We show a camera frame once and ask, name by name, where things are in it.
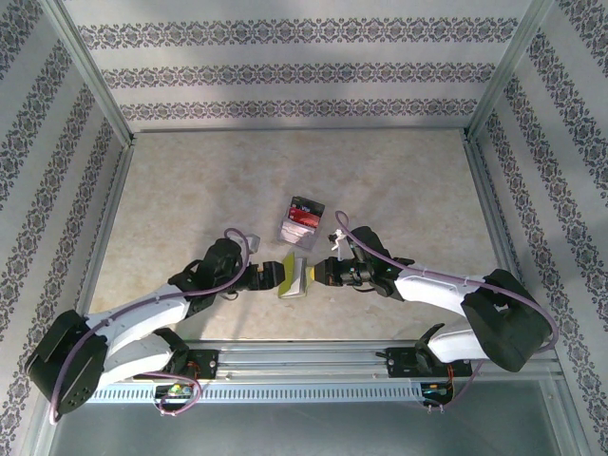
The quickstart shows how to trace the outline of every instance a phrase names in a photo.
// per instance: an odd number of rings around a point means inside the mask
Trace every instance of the white wall panel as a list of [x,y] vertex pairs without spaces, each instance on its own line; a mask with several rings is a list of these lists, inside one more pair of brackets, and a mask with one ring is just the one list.
[[20,454],[25,363],[80,295],[122,147],[36,0],[0,1],[0,454]]
[[592,454],[608,453],[606,30],[605,2],[555,3],[479,141],[523,278],[559,322]]
[[[257,127],[275,126],[286,115],[281,106],[303,102],[313,103],[316,114],[299,116],[291,126],[324,127],[333,117],[342,118],[343,126],[360,126],[349,122],[354,102],[392,99],[415,100],[424,108],[392,112],[389,120],[385,110],[368,110],[367,126],[467,126],[472,112],[450,107],[474,108],[529,1],[65,4],[137,131],[184,127],[179,115],[162,115],[184,103],[259,100],[277,107],[266,105],[263,114],[259,109],[222,114],[222,127],[253,124],[252,118]],[[329,76],[314,76],[327,67]],[[349,104],[349,112],[324,111],[321,106],[332,100]],[[142,105],[152,117],[133,116]],[[187,125],[216,123],[213,116],[198,115],[188,116]]]

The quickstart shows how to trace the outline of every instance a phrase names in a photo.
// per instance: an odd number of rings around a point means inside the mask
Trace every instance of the perforated metal strip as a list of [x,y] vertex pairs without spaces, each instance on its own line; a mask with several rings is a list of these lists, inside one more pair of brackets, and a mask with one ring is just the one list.
[[[90,404],[150,403],[161,384],[116,384],[95,392]],[[319,402],[403,402],[420,401],[419,383],[325,384],[325,385],[229,385],[203,387],[200,402],[211,404],[241,403],[319,403]],[[168,402],[183,402],[174,399]]]

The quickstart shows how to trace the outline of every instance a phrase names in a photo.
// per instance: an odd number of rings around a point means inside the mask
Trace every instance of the enclosure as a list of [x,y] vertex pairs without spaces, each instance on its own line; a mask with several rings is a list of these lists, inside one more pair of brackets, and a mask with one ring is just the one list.
[[[0,454],[608,453],[606,0],[0,13]],[[373,354],[457,315],[332,287],[247,292],[176,328],[223,353],[190,420],[159,418],[126,381],[48,424],[25,369],[58,314],[153,291],[229,226],[260,236],[255,262],[280,261],[296,195],[326,205],[310,264],[333,255],[343,210],[393,256],[510,271],[556,319],[555,352],[485,366],[453,412],[427,416]]]

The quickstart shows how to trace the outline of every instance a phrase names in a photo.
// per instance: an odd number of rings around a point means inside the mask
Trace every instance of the cable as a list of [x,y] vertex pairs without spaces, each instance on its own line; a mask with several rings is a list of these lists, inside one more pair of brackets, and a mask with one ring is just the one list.
[[452,398],[449,400],[451,402],[456,394],[456,389],[454,388],[454,368],[452,368],[451,364],[447,365],[447,374],[449,376],[449,387],[452,389]]
[[61,386],[63,385],[64,380],[66,380],[67,369],[69,368],[69,365],[74,360],[76,353],[83,347],[85,342],[90,337],[92,337],[93,334],[95,334],[98,330],[100,330],[104,326],[109,326],[110,323],[112,321],[116,320],[117,318],[120,318],[121,316],[128,314],[129,312],[135,311],[135,310],[139,309],[140,307],[147,306],[148,304],[158,303],[165,299],[173,299],[174,297],[212,295],[215,293],[219,293],[227,288],[230,288],[235,283],[237,283],[237,281],[241,278],[241,276],[245,273],[245,270],[247,269],[247,265],[249,263],[249,255],[251,253],[249,251],[249,243],[247,242],[247,238],[245,237],[245,235],[243,235],[236,228],[228,228],[226,231],[224,231],[224,237],[228,238],[228,235],[230,233],[235,233],[237,236],[239,236],[243,240],[244,245],[245,245],[245,252],[243,254],[243,263],[240,267],[240,270],[233,278],[228,280],[226,283],[224,283],[223,285],[219,285],[215,288],[210,288],[209,290],[196,290],[194,292],[169,293],[169,294],[163,294],[160,296],[149,297],[147,299],[144,299],[143,301],[134,302],[130,306],[120,309],[119,311],[114,313],[111,317],[100,321],[97,325],[95,325],[93,328],[91,328],[88,332],[85,332],[85,335],[83,335],[78,340],[78,342],[76,342],[76,344],[74,344],[74,347],[69,351],[69,353],[67,354],[67,357],[66,357],[66,361],[64,361],[64,364],[59,369],[59,374],[57,375],[57,380],[55,381],[53,393],[50,396],[50,412],[48,415],[48,420],[50,421],[50,423],[52,425],[56,425],[59,420],[59,418],[57,416],[57,408],[59,407],[59,393],[61,392]]
[[449,401],[447,404],[444,405],[444,409],[450,409],[450,408],[454,407],[454,404],[456,404],[458,401],[460,401],[460,399],[465,395],[466,391],[471,387],[473,380],[479,373],[479,370],[484,365],[484,361],[485,361],[484,359],[479,360],[477,366],[475,367],[475,370],[473,371],[473,373],[471,373],[471,376],[468,377],[468,380],[466,380],[466,383],[463,386],[463,388],[458,392],[458,394],[456,394],[456,397],[452,398],[451,401]]
[[186,377],[185,375],[176,375],[175,373],[165,373],[165,372],[149,372],[149,373],[143,373],[142,375],[145,375],[147,377],[162,377],[162,378],[171,378],[171,379],[181,380],[182,382],[185,382],[187,385],[192,385],[194,387],[195,393],[194,393],[194,396],[192,397],[192,399],[190,399],[189,402],[185,403],[183,406],[181,406],[177,410],[167,411],[166,409],[164,409],[162,406],[164,404],[164,400],[166,399],[166,396],[163,396],[163,398],[161,399],[161,401],[158,404],[158,409],[161,411],[162,415],[178,416],[180,413],[184,413],[185,411],[187,411],[188,409],[193,407],[199,401],[200,397],[202,396],[202,388],[200,387],[200,383],[196,378],[192,379],[192,378]]
[[200,366],[192,361],[188,361],[188,364],[186,364],[186,366],[188,368],[194,369],[194,379],[197,380],[199,378],[199,374],[200,374]]
[[[341,217],[345,218],[346,221],[342,221],[340,219]],[[553,349],[556,346],[556,344],[558,343],[558,338],[560,337],[560,330],[558,329],[558,324],[555,322],[555,320],[553,319],[551,314],[548,311],[546,311],[545,309],[543,309],[541,306],[539,306],[536,302],[534,302],[526,297],[523,297],[519,294],[506,290],[504,288],[491,285],[489,283],[480,282],[478,280],[470,280],[468,278],[458,277],[457,275],[436,273],[436,272],[428,271],[428,270],[420,271],[419,269],[412,268],[410,266],[406,266],[404,264],[398,263],[394,259],[389,258],[388,256],[384,256],[379,252],[376,252],[371,247],[368,247],[361,240],[359,240],[357,237],[355,237],[348,228],[349,216],[347,216],[344,212],[335,211],[335,219],[338,221],[338,225],[340,226],[340,229],[342,230],[342,232],[345,233],[349,238],[351,238],[355,244],[357,244],[359,247],[361,247],[363,250],[365,250],[369,254],[374,255],[375,257],[380,258],[383,261],[387,262],[391,266],[402,269],[404,271],[413,272],[413,273],[417,274],[418,276],[436,278],[438,280],[448,281],[450,283],[455,283],[458,285],[463,283],[463,280],[464,280],[466,282],[466,284],[474,285],[476,287],[486,288],[487,290],[491,290],[494,293],[499,293],[501,295],[509,296],[513,299],[520,301],[522,304],[525,304],[526,306],[531,307],[536,312],[541,314],[544,317],[544,319],[547,320],[547,323],[549,324],[549,326],[551,326],[551,340],[545,346],[540,347],[537,350],[537,353],[547,352],[548,350]]]

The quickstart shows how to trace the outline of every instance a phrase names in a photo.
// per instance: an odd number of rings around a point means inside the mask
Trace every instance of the decorative border pattern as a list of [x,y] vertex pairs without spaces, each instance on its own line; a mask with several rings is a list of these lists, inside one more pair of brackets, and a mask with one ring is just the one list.
[[[7,400],[2,404],[4,410],[2,411],[2,415],[0,415],[0,428],[2,429],[2,433],[0,434],[0,452],[6,451],[6,454],[10,454],[11,444],[15,439],[16,430],[19,428],[22,420],[21,412],[25,409],[25,402],[31,390],[24,366],[55,316],[55,310],[59,305],[58,301],[61,297],[69,265],[85,223],[88,205],[93,198],[97,179],[99,178],[112,137],[112,128],[107,119],[104,119],[79,185],[76,198],[72,202],[72,209],[66,221],[64,235],[59,241],[56,257],[51,263],[52,269],[48,272],[44,292],[40,295],[41,300],[36,306],[36,317],[32,319],[32,326],[28,330],[28,342],[24,344],[23,353],[19,356],[18,369],[12,375],[14,380],[4,395]],[[120,158],[117,161],[112,179],[116,175],[119,162]],[[110,190],[108,190],[105,196],[104,210],[109,195]]]
[[89,49],[289,43],[506,43],[518,20],[408,17],[167,22],[80,26]]
[[487,175],[487,181],[490,184],[490,190],[492,191],[492,198],[496,202],[498,215],[501,218],[501,223],[503,224],[504,234],[506,235],[506,241],[509,244],[509,251],[511,252],[511,256],[513,257],[513,262],[515,263],[515,272],[517,273],[517,279],[525,287],[525,282],[523,280],[522,264],[520,263],[520,258],[517,255],[517,250],[515,250],[515,243],[513,242],[513,237],[511,237],[511,232],[509,231],[509,225],[506,223],[506,217],[504,216],[503,206],[501,205],[501,201],[499,200],[498,194],[496,193],[494,180],[492,179],[490,170],[487,167],[487,162],[485,161],[482,145],[480,144],[478,138],[475,138],[475,145],[477,146],[477,150],[479,151],[479,156],[482,161],[482,165],[484,166],[485,174]]
[[608,198],[608,142],[602,137],[596,120],[585,108],[585,101],[575,89],[565,67],[551,47],[546,35],[539,31],[527,50],[530,60],[544,81],[553,104],[568,127],[572,141],[579,146],[582,160],[589,168],[589,175],[600,190],[603,199]]
[[498,154],[498,159],[504,172],[504,178],[509,187],[515,208],[520,216],[520,222],[525,231],[528,247],[539,271],[542,286],[551,310],[557,318],[563,345],[567,348],[568,359],[572,363],[572,371],[577,376],[577,384],[582,391],[582,400],[587,404],[589,417],[595,423],[594,430],[598,433],[598,441],[603,451],[608,452],[608,422],[606,421],[606,393],[601,391],[601,380],[594,372],[595,365],[590,361],[591,353],[583,343],[584,336],[580,333],[580,324],[572,316],[570,298],[564,291],[560,271],[549,250],[544,231],[539,224],[537,212],[532,204],[530,194],[523,183],[522,174],[515,161],[511,145],[504,133],[503,126],[492,111],[485,127]]
[[60,40],[50,52],[42,71],[36,78],[17,119],[12,123],[12,130],[7,133],[0,151],[0,211],[4,209],[3,201],[9,197],[10,188],[19,176],[24,158],[28,156],[33,139],[47,116],[50,104],[55,99],[57,90],[65,79],[72,60]]
[[560,8],[575,26],[580,39],[598,61],[603,75],[608,78],[608,14],[598,1],[560,0]]
[[486,83],[494,64],[274,64],[118,68],[102,71],[110,88],[329,83]]
[[59,195],[62,181],[69,168],[75,148],[86,126],[88,116],[95,105],[95,98],[85,85],[72,107],[63,134],[55,146],[45,174],[36,191],[31,209],[22,225],[22,232],[11,249],[13,255],[7,260],[6,271],[0,276],[0,342],[4,341],[4,331],[9,327],[10,314],[19,301],[24,279],[29,274],[38,242],[47,228],[47,221]]
[[587,292],[593,295],[592,302],[597,306],[599,318],[605,323],[604,330],[608,331],[608,274],[602,269],[604,262],[599,259],[598,247],[592,243],[587,224],[582,221],[579,206],[572,198],[568,182],[561,175],[560,164],[516,76],[504,88],[504,95],[541,173],[544,188],[561,223],[561,230],[565,233],[566,241],[572,246],[570,250],[575,256],[580,275],[585,279]]
[[42,17],[42,8],[36,0],[14,0],[2,13],[0,20],[0,81],[9,72],[21,46]]
[[128,121],[273,117],[469,116],[477,100],[282,100],[122,104]]

